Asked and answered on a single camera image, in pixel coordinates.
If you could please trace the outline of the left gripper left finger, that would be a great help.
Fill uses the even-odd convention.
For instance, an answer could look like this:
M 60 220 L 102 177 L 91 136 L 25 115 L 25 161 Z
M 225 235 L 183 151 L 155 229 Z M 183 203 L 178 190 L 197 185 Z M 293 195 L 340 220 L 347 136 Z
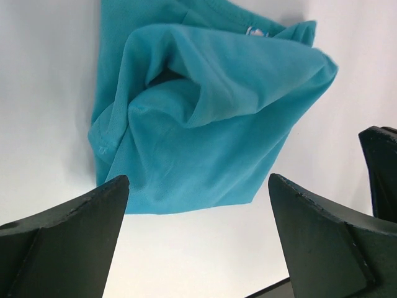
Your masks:
M 102 297 L 125 214 L 124 175 L 1 226 L 1 297 Z

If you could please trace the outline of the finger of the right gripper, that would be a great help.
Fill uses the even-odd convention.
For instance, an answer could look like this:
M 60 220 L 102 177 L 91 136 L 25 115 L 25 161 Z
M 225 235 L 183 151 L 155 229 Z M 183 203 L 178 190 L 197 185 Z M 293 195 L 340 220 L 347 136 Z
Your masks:
M 373 216 L 396 222 L 396 129 L 372 126 L 359 133 L 368 168 Z

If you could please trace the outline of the teal t shirt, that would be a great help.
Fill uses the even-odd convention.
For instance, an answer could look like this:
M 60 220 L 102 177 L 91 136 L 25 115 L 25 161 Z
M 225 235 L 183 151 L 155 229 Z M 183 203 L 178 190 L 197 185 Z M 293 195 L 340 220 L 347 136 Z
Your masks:
M 129 214 L 250 203 L 337 75 L 315 34 L 229 1 L 102 1 L 97 185 L 127 176 Z

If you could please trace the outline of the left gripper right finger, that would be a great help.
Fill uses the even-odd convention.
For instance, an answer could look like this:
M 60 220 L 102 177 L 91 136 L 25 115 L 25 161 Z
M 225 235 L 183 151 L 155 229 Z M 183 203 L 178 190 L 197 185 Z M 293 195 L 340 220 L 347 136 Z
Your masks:
M 295 297 L 396 297 L 396 224 L 279 174 L 269 196 Z

